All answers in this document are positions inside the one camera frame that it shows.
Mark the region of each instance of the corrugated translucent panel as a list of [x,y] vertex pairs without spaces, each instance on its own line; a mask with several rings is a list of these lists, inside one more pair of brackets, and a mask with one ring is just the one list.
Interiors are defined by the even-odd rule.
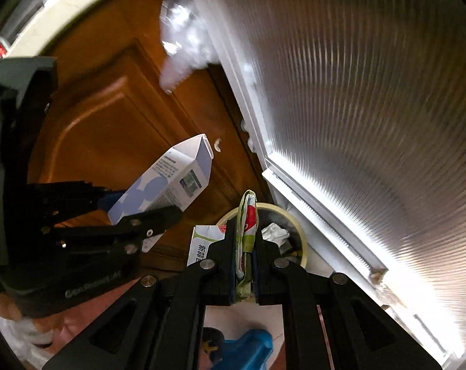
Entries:
[[466,6],[206,1],[273,152],[430,283],[466,345]]

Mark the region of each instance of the blue plastic object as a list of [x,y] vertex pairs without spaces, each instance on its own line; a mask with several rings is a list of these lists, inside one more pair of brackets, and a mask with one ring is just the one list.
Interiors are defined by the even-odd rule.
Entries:
[[223,360],[213,370],[265,370],[272,352],[271,334],[265,330],[250,330],[237,341],[225,341]]

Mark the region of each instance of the metal screw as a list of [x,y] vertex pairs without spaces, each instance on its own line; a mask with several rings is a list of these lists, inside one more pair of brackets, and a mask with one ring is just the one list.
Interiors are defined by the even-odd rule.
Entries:
[[128,244],[127,246],[125,246],[125,252],[127,254],[134,254],[137,250],[138,250],[137,246],[135,246],[133,243]]
[[284,257],[279,257],[274,261],[274,265],[277,268],[286,268],[290,264],[289,260],[285,259]]
[[348,277],[343,273],[334,273],[331,278],[335,284],[339,285],[344,285],[348,282]]
[[153,277],[152,275],[146,275],[142,277],[141,279],[141,285],[144,288],[149,288],[150,286],[153,286],[157,282],[157,279]]
[[211,268],[214,268],[216,263],[214,260],[211,260],[210,258],[205,258],[203,261],[200,262],[200,267],[203,268],[204,270],[210,270]]

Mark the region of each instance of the brown wooden cabinet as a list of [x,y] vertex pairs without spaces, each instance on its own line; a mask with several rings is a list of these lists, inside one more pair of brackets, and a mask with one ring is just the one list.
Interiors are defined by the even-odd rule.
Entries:
[[[246,151],[239,112],[206,70],[175,93],[159,86],[166,54],[158,17],[162,0],[104,0],[55,40],[59,88],[32,154],[29,180],[86,180],[125,189],[170,146],[205,133],[215,152],[210,184],[149,254],[146,266],[179,271],[195,224],[215,224],[246,189],[267,198],[259,165]],[[109,224],[103,212],[67,225]]]

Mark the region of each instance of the white paper box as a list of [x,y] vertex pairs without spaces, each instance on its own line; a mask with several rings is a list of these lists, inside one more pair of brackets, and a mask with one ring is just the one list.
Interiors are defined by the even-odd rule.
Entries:
[[196,225],[193,228],[187,266],[207,257],[211,243],[225,238],[226,225]]
[[[167,206],[184,211],[209,184],[213,158],[205,134],[173,146],[108,211],[111,223],[117,224],[124,216]],[[158,239],[158,235],[153,236],[152,245]]]

